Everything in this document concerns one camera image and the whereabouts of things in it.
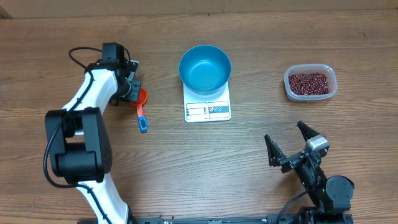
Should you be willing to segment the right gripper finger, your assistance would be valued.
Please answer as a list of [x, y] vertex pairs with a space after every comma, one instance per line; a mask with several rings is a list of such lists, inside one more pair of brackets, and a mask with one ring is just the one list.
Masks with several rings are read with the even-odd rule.
[[281, 161], [283, 161], [286, 158], [285, 154], [282, 152], [279, 146], [271, 139], [271, 137], [268, 134], [264, 136], [264, 139], [267, 147], [269, 165], [272, 167], [280, 166]]
[[302, 133], [302, 136], [303, 136], [305, 142], [307, 142], [309, 139], [311, 139], [315, 136], [318, 136], [320, 134], [317, 131], [315, 131], [314, 129], [307, 126], [303, 121], [299, 121], [297, 123], [297, 127], [299, 128], [300, 132]]

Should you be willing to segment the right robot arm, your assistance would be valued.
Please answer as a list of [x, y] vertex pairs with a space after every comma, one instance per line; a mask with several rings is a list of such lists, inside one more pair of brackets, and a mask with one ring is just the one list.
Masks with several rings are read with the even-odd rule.
[[[282, 173], [293, 170], [299, 177], [305, 191], [288, 202], [279, 212], [274, 223], [353, 223], [351, 215], [345, 214], [351, 208], [354, 183], [342, 175], [326, 177], [321, 169], [322, 157], [328, 153], [330, 144], [327, 138], [307, 126], [297, 123], [305, 140], [302, 151], [287, 157], [267, 134], [266, 142], [269, 165], [280, 167]], [[302, 207], [296, 215], [284, 212], [292, 203], [308, 195], [312, 207]]]

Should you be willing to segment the red measuring scoop blue handle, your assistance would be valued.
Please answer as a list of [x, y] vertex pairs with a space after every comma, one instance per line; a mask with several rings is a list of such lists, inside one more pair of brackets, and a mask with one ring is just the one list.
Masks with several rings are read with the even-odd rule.
[[136, 108], [138, 125], [140, 132], [142, 133], [146, 133], [148, 130], [147, 120], [143, 110], [143, 107], [146, 104], [146, 102], [147, 102], [147, 92], [145, 91], [145, 89], [143, 89], [143, 87], [141, 87], [139, 90], [138, 100], [130, 102], [130, 104], [132, 104]]

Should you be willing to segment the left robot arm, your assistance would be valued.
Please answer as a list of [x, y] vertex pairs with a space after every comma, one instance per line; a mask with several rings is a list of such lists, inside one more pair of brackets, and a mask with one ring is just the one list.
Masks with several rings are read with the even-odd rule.
[[45, 115], [47, 147], [43, 168], [57, 188], [77, 189], [96, 215], [96, 223], [133, 223], [111, 177], [113, 154], [104, 124], [108, 103], [136, 101], [134, 81], [139, 63], [106, 59], [89, 64], [75, 96], [60, 110]]

